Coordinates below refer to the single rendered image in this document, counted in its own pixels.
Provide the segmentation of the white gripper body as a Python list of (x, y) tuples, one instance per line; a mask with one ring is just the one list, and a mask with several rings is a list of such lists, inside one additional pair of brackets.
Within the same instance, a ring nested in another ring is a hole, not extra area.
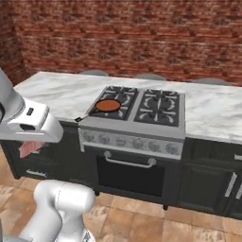
[(0, 125), (0, 140), (58, 143), (63, 136), (60, 122), (49, 113), (40, 130), (14, 130), (9, 124)]

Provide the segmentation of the red raw steak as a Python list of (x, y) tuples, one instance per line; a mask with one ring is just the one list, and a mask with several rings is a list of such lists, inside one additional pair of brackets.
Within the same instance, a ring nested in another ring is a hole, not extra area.
[(43, 146), (42, 142), (23, 142), (20, 147), (20, 157), (25, 158), (28, 156), (32, 151), (37, 151)]

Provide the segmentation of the black saucepan with brown marinade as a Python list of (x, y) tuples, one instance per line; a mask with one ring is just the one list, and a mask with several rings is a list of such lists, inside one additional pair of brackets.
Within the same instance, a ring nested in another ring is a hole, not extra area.
[(121, 119), (123, 114), (120, 112), (120, 108), (121, 103), (116, 99), (100, 99), (87, 111), (85, 117), (94, 116)]

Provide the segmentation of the dark drawer front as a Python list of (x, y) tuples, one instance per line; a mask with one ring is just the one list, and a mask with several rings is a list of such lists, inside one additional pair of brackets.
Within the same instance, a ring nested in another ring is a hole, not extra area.
[(242, 161), (235, 160), (234, 154), (242, 155), (242, 145), (186, 138), (182, 160), (187, 164), (242, 168)]
[(78, 126), (74, 123), (61, 122), (64, 134), (59, 143), (45, 143), (41, 149), (20, 158), (20, 142), (6, 141), (5, 145), (14, 162), (32, 162), (39, 164), (60, 164), (73, 160), (79, 153)]
[[(37, 180), (58, 180), (65, 182), (84, 183), (84, 177), (81, 174), (75, 174), (67, 166), (59, 163), (49, 163), (44, 160), (20, 160), (15, 164), (16, 170), (20, 176), (30, 177)], [(43, 172), (47, 178), (27, 174), (26, 171)]]

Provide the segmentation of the silver range cooker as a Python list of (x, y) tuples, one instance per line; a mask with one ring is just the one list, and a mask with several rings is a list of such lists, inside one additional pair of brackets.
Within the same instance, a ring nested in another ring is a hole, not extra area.
[[(94, 104), (100, 99), (108, 98), (121, 103), (120, 112), (123, 117), (83, 117), (78, 123), (80, 148), (83, 153), (85, 147), (97, 147), (181, 161), (185, 141), (185, 95), (174, 91), (107, 86)], [(84, 138), (85, 132), (90, 132), (95, 137), (92, 142)], [(101, 144), (100, 134), (106, 134), (110, 142)], [(123, 146), (116, 144), (118, 137), (126, 139)], [(141, 139), (144, 142), (143, 147), (134, 148), (134, 139)], [(150, 142), (157, 142), (160, 150), (150, 150)], [(165, 149), (168, 144), (176, 144), (178, 153), (168, 153)]]

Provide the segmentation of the black oven door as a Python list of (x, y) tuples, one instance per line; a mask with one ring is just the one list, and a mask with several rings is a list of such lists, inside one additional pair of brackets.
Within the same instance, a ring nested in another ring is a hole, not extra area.
[[(105, 151), (109, 151), (112, 158), (119, 161), (146, 164), (148, 159), (154, 158), (157, 163), (151, 168), (112, 164), (105, 160)], [(151, 201), (164, 206), (176, 203), (180, 161), (97, 147), (85, 147), (84, 157), (90, 167), (90, 184), (96, 192)]]

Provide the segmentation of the grey stool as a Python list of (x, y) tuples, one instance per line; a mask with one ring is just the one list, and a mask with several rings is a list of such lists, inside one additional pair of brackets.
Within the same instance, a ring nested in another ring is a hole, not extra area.
[(192, 80), (193, 83), (232, 86), (231, 83), (220, 78), (198, 78)]
[(166, 81), (166, 78), (156, 75), (156, 74), (150, 74), (150, 73), (143, 73), (143, 74), (138, 74), (134, 78), (140, 78), (140, 79), (152, 79), (152, 80), (162, 80)]

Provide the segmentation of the dark cupboard door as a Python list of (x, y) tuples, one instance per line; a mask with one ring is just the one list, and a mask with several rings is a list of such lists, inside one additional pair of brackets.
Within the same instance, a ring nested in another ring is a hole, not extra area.
[(187, 164), (182, 172), (178, 204), (185, 209), (221, 215), (228, 201), (224, 194), (233, 172)]
[(237, 191), (240, 187), (241, 182), (242, 182), (242, 175), (239, 177), (239, 180), (236, 182), (236, 185), (234, 186), (233, 192), (231, 194), (231, 197), (226, 207), (226, 215), (228, 217), (239, 219), (239, 220), (242, 220), (242, 197), (240, 199), (236, 199), (235, 196), (237, 194)]

